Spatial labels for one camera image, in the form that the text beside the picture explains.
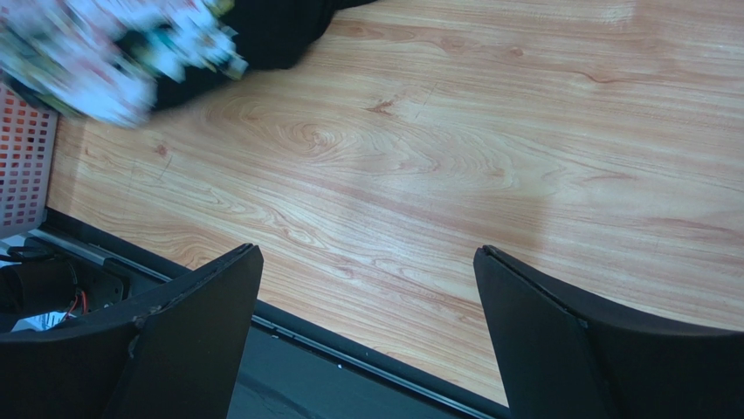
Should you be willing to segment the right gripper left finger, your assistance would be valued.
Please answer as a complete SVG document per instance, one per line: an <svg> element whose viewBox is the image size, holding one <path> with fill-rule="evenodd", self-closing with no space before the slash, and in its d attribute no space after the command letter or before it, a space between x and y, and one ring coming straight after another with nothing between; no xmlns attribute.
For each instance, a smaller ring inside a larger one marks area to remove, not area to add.
<svg viewBox="0 0 744 419"><path fill-rule="evenodd" d="M243 244L109 308L3 334L2 417L226 417L263 265Z"/></svg>

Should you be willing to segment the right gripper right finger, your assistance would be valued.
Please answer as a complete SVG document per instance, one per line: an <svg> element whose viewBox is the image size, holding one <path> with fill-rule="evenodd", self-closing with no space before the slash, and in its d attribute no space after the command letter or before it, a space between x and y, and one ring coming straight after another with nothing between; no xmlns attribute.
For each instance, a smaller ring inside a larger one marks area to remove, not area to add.
<svg viewBox="0 0 744 419"><path fill-rule="evenodd" d="M473 268L513 417L742 417L742 333L620 305L491 245Z"/></svg>

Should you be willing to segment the black floral t shirt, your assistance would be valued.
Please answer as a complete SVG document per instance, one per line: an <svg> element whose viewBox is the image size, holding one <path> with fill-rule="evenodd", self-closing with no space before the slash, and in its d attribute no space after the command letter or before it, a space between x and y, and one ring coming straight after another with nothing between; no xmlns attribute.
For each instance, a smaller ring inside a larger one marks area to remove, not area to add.
<svg viewBox="0 0 744 419"><path fill-rule="evenodd" d="M33 106L138 127L297 65L350 1L4 1L1 79Z"/></svg>

